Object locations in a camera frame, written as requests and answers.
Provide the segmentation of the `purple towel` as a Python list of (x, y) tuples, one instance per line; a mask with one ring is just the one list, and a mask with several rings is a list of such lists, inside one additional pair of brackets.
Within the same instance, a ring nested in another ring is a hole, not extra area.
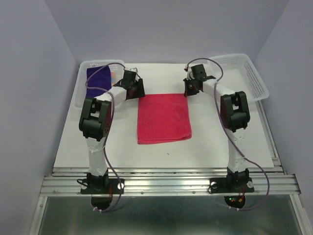
[[(105, 90), (110, 90), (111, 85), (111, 70), (109, 67), (105, 67), (101, 69), (101, 71), (97, 72), (89, 81), (88, 87), (98, 87)], [(104, 93), (103, 90), (98, 89), (87, 89), (86, 97), (96, 97), (100, 96)]]

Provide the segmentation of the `blue orange dotted towel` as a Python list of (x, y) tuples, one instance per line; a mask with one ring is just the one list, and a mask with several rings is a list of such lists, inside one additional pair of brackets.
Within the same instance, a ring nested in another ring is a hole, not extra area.
[(118, 77), (114, 71), (111, 71), (111, 85), (113, 86), (118, 81)]

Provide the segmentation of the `pink towel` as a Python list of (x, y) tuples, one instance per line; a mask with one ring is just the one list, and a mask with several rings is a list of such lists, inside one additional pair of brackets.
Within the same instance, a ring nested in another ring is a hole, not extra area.
[(184, 141), (191, 137), (188, 101), (184, 94), (147, 94), (139, 99), (138, 144)]

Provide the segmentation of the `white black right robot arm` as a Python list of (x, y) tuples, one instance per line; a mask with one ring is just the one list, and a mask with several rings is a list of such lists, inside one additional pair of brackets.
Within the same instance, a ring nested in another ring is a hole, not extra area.
[(206, 74), (203, 64), (184, 69), (184, 96), (206, 93), (214, 98), (223, 131), (228, 139), (228, 164), (225, 177), (211, 178), (209, 193), (237, 193), (247, 188), (249, 170), (243, 156), (243, 143), (250, 112), (246, 93), (236, 92), (220, 84), (213, 76)]

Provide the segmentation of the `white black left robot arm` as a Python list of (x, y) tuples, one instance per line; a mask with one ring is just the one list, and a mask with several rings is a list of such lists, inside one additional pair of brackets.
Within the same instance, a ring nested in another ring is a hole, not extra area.
[(126, 100), (144, 96), (143, 79), (136, 69), (132, 69), (125, 70), (123, 78), (102, 95), (84, 100), (79, 130), (87, 143), (89, 169), (85, 179), (77, 180), (82, 194), (106, 194), (117, 183), (115, 179), (109, 179), (109, 164), (104, 152), (114, 109)]

